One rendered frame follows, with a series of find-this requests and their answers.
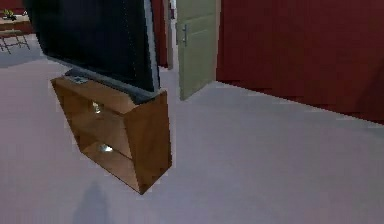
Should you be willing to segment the brown wooden dining table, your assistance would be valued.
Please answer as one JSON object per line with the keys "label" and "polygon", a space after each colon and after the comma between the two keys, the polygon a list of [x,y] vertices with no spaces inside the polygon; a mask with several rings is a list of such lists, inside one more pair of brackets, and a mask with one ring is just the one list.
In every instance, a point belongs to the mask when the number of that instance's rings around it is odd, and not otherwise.
{"label": "brown wooden dining table", "polygon": [[15,20],[0,18],[0,31],[10,29],[20,30],[26,35],[33,33],[33,28],[28,16],[17,15]]}

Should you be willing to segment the black television set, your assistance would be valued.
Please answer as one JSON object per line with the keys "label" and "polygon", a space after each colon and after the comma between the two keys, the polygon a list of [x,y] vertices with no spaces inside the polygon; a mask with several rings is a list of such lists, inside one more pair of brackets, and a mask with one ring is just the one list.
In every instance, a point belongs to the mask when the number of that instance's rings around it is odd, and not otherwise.
{"label": "black television set", "polygon": [[47,58],[129,94],[136,103],[160,91],[151,0],[23,0]]}

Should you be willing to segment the brown wooden television stand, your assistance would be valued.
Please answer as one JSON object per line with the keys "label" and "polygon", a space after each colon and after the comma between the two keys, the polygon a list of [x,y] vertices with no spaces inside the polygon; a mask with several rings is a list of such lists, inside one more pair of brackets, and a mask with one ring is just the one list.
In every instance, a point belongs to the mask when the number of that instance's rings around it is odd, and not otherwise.
{"label": "brown wooden television stand", "polygon": [[51,81],[79,151],[139,194],[172,166],[167,92],[136,104],[89,80]]}

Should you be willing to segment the olive green room door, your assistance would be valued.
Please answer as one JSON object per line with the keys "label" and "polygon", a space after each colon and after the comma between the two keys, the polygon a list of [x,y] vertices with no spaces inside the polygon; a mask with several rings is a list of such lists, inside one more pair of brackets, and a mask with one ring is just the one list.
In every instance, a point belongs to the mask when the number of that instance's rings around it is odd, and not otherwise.
{"label": "olive green room door", "polygon": [[[221,0],[176,0],[180,99],[186,100],[216,79],[218,16]],[[188,44],[182,27],[188,24]]]}

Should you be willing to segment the brown wooden chair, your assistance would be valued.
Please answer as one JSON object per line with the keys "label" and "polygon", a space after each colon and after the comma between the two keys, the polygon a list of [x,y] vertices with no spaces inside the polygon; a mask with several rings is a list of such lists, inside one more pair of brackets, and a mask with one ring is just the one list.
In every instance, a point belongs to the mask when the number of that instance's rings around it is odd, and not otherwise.
{"label": "brown wooden chair", "polygon": [[21,30],[3,30],[0,31],[0,50],[11,53],[10,48],[13,46],[18,46],[21,48],[25,45],[27,48],[30,48],[27,39],[24,33]]}

